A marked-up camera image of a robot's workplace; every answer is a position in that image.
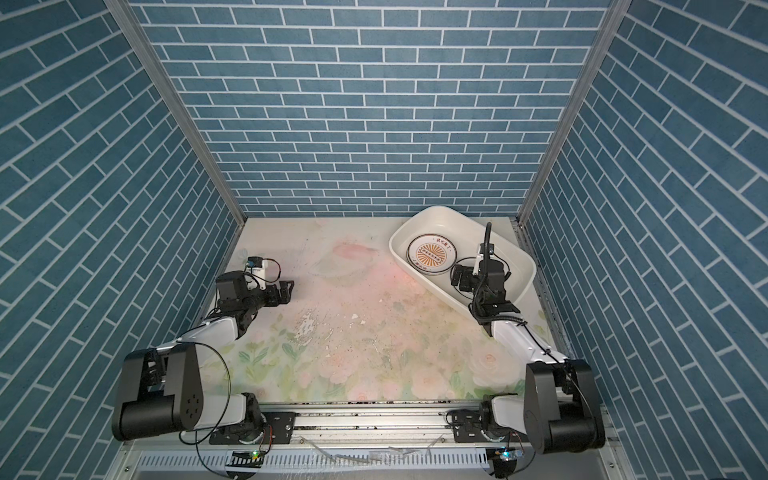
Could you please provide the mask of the orange sunburst plate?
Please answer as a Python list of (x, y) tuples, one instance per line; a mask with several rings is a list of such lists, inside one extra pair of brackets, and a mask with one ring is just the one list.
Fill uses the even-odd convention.
[(423, 234), (409, 243), (406, 259), (413, 268), (424, 275), (439, 275), (454, 266), (458, 260), (458, 252), (447, 237)]

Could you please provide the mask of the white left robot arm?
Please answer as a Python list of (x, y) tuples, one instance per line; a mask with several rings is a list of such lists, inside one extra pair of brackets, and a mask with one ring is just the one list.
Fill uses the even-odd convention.
[(226, 366), (223, 394), (206, 394), (201, 364), (221, 364), (223, 348), (248, 330), (263, 308), (291, 301), (293, 281), (250, 288), (255, 277), (228, 272), (216, 280), (216, 304), (202, 323), (158, 347), (129, 353), (122, 364), (111, 430), (118, 441), (204, 430), (213, 444), (253, 444), (269, 432), (253, 393), (234, 390)]

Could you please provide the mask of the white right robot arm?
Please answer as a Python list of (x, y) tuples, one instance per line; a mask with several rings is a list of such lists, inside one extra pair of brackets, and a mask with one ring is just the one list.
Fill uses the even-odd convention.
[(599, 449), (606, 434), (591, 367), (554, 350), (534, 333), (521, 310), (506, 298), (505, 263), (478, 258), (473, 267), (450, 270), (450, 284), (469, 294), (472, 318), (493, 339), (525, 361), (524, 391), (486, 397), (478, 429), (494, 441), (522, 434), (539, 454)]

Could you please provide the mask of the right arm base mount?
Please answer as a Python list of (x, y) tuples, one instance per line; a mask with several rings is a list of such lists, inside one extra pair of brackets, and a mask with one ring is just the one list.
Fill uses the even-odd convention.
[(472, 408), (449, 410), (445, 422), (456, 443), (528, 443), (526, 434), (495, 422), (489, 401)]

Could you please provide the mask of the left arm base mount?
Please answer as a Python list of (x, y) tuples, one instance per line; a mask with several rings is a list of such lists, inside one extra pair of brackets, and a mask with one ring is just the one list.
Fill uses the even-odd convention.
[(224, 419), (213, 430), (211, 445), (287, 445), (290, 443), (296, 414), (289, 411), (264, 413), (251, 393), (233, 395)]

